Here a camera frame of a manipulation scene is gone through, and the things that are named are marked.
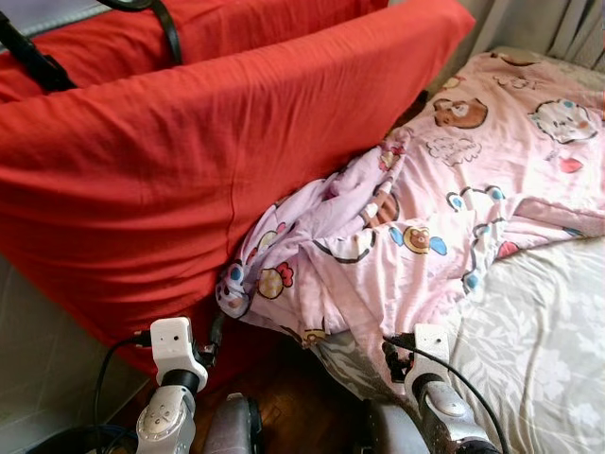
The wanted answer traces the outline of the grey curtain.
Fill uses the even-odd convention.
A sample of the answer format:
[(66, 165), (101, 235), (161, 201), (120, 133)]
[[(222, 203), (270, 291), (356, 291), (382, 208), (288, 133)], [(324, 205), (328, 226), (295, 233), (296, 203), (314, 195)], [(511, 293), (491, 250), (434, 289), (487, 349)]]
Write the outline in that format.
[(527, 49), (601, 72), (604, 0), (459, 0), (475, 25), (448, 68), (496, 47)]

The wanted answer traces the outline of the grey robot right leg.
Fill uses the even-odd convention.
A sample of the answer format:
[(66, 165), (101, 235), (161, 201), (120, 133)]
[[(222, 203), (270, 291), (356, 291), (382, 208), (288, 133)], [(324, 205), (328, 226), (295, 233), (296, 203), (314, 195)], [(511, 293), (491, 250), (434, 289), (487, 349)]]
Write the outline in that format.
[(362, 454), (429, 454), (427, 442), (401, 405), (367, 399)]

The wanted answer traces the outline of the pink cartoon blanket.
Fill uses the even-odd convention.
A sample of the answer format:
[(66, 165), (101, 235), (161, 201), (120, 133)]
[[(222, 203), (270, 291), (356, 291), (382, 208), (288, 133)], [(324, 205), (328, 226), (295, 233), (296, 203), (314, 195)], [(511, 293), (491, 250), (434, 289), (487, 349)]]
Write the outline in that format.
[(306, 349), (437, 323), (497, 260), (604, 238), (605, 75), (523, 49), (472, 56), (419, 115), (264, 212), (217, 306)]

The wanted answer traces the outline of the grey robot left leg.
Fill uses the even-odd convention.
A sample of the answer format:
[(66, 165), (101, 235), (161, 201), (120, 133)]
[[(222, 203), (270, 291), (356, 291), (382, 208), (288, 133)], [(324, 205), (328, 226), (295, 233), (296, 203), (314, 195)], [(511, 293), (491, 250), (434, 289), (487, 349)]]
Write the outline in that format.
[(255, 399), (230, 393), (209, 425), (202, 454), (264, 454), (263, 420)]

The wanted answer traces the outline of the grey fabric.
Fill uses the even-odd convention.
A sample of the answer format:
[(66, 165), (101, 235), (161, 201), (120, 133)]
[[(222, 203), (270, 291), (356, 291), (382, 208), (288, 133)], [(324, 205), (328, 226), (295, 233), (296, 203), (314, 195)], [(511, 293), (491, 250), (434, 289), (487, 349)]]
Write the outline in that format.
[(26, 36), (72, 25), (108, 11), (108, 6), (96, 0), (0, 0), (0, 12)]

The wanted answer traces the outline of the grey robot leg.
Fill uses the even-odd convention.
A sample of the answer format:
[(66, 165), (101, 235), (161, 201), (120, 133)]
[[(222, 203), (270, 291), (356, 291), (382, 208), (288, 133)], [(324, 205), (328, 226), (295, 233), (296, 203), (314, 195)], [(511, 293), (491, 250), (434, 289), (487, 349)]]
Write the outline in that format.
[(427, 442), (401, 405), (367, 399), (362, 454), (429, 454)]
[(263, 420), (255, 399), (230, 393), (209, 425), (202, 454), (264, 454)]

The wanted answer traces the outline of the red covered mattress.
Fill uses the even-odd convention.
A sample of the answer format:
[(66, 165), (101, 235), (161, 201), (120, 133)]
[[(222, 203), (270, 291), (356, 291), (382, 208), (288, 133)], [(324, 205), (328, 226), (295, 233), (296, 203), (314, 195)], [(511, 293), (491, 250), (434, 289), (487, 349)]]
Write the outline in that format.
[(0, 256), (112, 344), (215, 314), (278, 199), (376, 146), (471, 33), (458, 0), (165, 0), (38, 36), (74, 82), (0, 55)]

